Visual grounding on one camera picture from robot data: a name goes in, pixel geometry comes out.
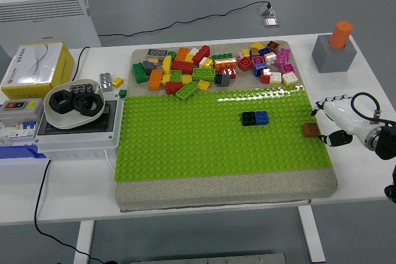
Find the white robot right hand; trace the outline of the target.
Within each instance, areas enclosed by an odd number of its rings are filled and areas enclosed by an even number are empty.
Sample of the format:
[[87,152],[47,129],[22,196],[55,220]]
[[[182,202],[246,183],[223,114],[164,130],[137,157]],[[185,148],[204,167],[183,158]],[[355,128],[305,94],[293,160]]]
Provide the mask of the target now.
[[330,147],[339,147],[351,143],[355,135],[364,147],[374,151],[379,140],[381,125],[371,117],[360,116],[357,113],[358,108],[369,112],[360,100],[352,100],[352,97],[347,95],[316,102],[316,108],[312,110],[311,115],[314,116],[318,111],[323,110],[325,115],[340,128],[329,135],[319,135],[318,139]]

